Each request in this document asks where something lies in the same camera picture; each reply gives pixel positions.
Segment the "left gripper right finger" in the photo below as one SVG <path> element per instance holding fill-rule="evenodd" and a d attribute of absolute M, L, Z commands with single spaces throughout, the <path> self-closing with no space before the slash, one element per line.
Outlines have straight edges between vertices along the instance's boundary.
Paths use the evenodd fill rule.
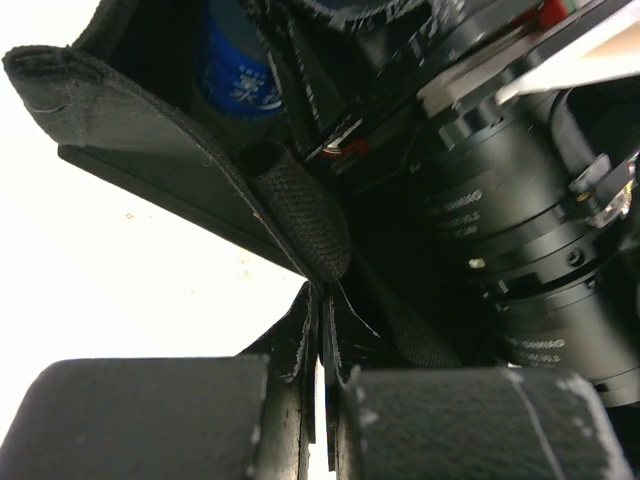
<path fill-rule="evenodd" d="M 596 390 L 568 370 L 415 368 L 343 291 L 322 304 L 327 454 L 340 479 L 626 479 Z"/>

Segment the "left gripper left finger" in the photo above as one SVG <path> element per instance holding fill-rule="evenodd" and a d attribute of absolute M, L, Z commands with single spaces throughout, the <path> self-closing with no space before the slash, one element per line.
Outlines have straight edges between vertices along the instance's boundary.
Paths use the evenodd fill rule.
<path fill-rule="evenodd" d="M 238 355 L 74 359 L 33 381 L 5 479 L 304 479 L 315 440 L 318 300 L 304 284 Z"/>

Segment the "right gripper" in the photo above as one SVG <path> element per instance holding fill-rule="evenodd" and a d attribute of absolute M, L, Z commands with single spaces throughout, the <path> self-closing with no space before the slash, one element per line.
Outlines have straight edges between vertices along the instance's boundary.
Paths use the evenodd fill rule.
<path fill-rule="evenodd" d="M 531 94 L 630 77 L 635 1 L 273 1 L 294 155 L 340 175 L 402 129 L 458 139 Z"/>

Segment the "black canvas bag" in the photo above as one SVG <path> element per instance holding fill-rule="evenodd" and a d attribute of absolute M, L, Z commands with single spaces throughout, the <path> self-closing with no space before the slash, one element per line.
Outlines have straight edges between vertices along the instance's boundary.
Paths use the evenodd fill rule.
<path fill-rule="evenodd" d="M 408 364 L 477 366 L 488 358 L 482 308 L 411 186 L 364 192 L 374 173 L 412 165 L 428 143 L 404 128 L 351 170 L 327 174 L 295 158 L 269 47 L 269 5 L 239 1 L 255 24 L 280 92 L 277 124 L 227 139 L 191 112 L 205 1 L 103 1 L 64 47 L 9 50 L 4 70 L 60 157 L 212 233 L 288 267 L 322 311 L 338 287 Z"/>

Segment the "blue label water bottle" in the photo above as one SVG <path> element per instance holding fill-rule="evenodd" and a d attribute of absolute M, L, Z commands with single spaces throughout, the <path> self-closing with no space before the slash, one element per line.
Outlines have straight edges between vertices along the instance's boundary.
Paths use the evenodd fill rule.
<path fill-rule="evenodd" d="M 239 1 L 205 1 L 195 50 L 192 115 L 227 139 L 261 136 L 282 101 L 266 49 Z"/>

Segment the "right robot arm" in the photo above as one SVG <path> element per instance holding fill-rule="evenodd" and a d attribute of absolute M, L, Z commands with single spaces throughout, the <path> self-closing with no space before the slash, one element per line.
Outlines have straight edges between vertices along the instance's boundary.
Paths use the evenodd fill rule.
<path fill-rule="evenodd" d="M 357 251 L 483 303 L 498 354 L 639 400 L 635 1 L 276 1 L 296 139 Z"/>

